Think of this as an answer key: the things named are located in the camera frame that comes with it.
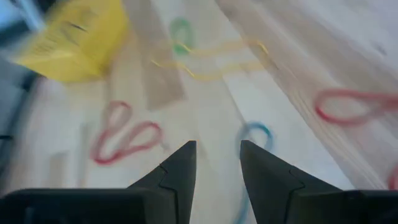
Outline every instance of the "yellow paper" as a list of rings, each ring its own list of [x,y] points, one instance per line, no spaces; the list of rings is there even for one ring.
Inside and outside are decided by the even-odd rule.
[[[71,0],[56,5],[47,28],[16,62],[48,78],[80,82],[105,74],[128,30],[120,0]]]

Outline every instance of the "blue rubber band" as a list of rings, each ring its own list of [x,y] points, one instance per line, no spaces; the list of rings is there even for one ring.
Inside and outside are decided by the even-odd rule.
[[[274,142],[273,142],[272,134],[269,131],[269,129],[260,122],[250,122],[250,123],[245,124],[238,133],[238,157],[240,157],[239,155],[240,155],[240,149],[241,149],[241,141],[243,139],[245,139],[249,135],[250,131],[253,129],[263,130],[263,132],[267,135],[267,142],[266,142],[264,149],[268,150],[268,151],[272,150]],[[242,205],[242,207],[240,209],[238,217],[234,221],[234,224],[243,224],[248,216],[249,196],[248,196],[245,186],[243,187],[243,196],[242,196],[241,205]]]
[[[253,121],[250,123],[246,123],[238,133],[238,156],[240,155],[241,141],[246,139],[247,136],[250,134],[250,131],[253,129],[260,129],[267,135],[267,142],[266,145],[264,146],[264,149],[267,151],[271,151],[274,145],[273,143],[274,138],[272,137],[271,131],[262,123]]]

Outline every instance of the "red loop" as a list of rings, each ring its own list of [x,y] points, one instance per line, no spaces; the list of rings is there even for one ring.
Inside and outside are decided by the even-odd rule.
[[[329,98],[351,98],[360,101],[376,102],[379,103],[379,106],[365,114],[352,116],[350,118],[339,118],[332,114],[327,114],[322,110],[322,104]],[[340,126],[359,125],[384,114],[386,111],[398,109],[398,95],[330,89],[319,92],[318,96],[315,98],[314,107],[317,115],[328,123],[338,124]]]
[[[119,107],[122,106],[124,109],[118,117],[117,121],[114,124],[111,124],[111,117],[115,110]],[[91,157],[92,159],[101,165],[108,165],[112,164],[132,153],[135,153],[137,151],[142,151],[146,149],[150,149],[157,144],[160,144],[162,141],[163,133],[162,129],[159,127],[157,123],[153,123],[151,121],[144,121],[139,123],[138,125],[134,126],[128,133],[125,135],[118,148],[116,149],[116,152],[114,152],[110,157],[108,158],[102,158],[101,157],[101,150],[104,148],[105,142],[113,137],[117,132],[119,132],[124,125],[127,124],[127,122],[130,120],[130,117],[132,116],[132,109],[131,107],[123,102],[123,101],[111,101],[105,111],[105,124],[106,127],[104,128],[103,132],[98,136],[98,139],[96,140],[93,148],[91,149]],[[151,140],[148,142],[138,145],[138,146],[129,146],[130,143],[142,132],[144,132],[146,129],[152,128],[155,130],[155,135],[152,137]]]

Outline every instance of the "wooden floor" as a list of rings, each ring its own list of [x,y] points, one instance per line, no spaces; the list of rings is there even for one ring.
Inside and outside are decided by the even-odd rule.
[[[198,161],[191,222],[231,223],[243,188],[236,138],[250,121],[272,131],[276,156],[315,177],[341,189],[386,188],[397,154],[396,138],[386,121],[343,129],[324,123],[312,109],[316,92],[323,88],[379,91],[384,86],[370,85],[375,83],[374,67],[306,14],[276,1],[124,3],[131,30],[106,78],[68,86],[46,79],[37,83],[8,192],[26,187],[127,187],[194,139]],[[169,24],[178,17],[190,21],[198,49],[258,39],[269,49],[271,60],[259,60],[260,52],[249,47],[203,60],[166,49],[159,53],[161,58],[181,60],[198,73],[253,60],[263,63],[264,69],[203,82],[183,70],[158,68],[150,62],[152,52],[170,38]],[[351,55],[352,60],[339,55]],[[363,71],[363,77],[356,76]],[[104,109],[114,100],[131,105],[133,116],[106,145],[105,155],[131,126],[143,121],[159,124],[165,136],[163,144],[101,166],[90,159],[89,151],[103,129]],[[137,142],[149,135],[138,136]],[[260,133],[252,135],[258,145],[265,144]],[[248,223],[252,222],[251,212]]]

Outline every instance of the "green loop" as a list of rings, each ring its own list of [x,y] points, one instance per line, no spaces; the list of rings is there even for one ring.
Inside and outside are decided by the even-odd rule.
[[[178,40],[178,33],[184,32],[185,40]],[[170,35],[173,41],[178,41],[185,44],[187,47],[193,47],[193,31],[191,24],[184,18],[178,17],[170,23]],[[174,52],[177,55],[186,55],[188,51],[181,45],[173,44]]]

